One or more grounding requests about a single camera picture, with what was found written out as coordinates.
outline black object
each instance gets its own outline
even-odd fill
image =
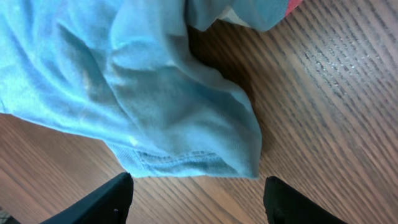
[[[42,224],[126,223],[133,190],[132,178],[124,172]]]
[[[264,206],[270,224],[343,224],[277,177],[268,177]]]
[[[122,173],[42,224],[125,224],[133,181]],[[264,206],[270,224],[344,224],[277,177],[268,177]]]

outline light blue shirt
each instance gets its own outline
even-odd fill
[[[134,177],[258,176],[261,132],[236,84],[188,49],[218,17],[267,30],[287,0],[4,0],[0,112],[102,139]]]

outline wooden table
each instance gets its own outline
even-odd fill
[[[349,223],[398,223],[398,1],[305,0],[269,32],[216,22],[192,52],[261,124],[259,180],[135,179],[129,223],[266,223],[276,175]],[[41,222],[122,172],[97,140],[0,116],[0,206]]]

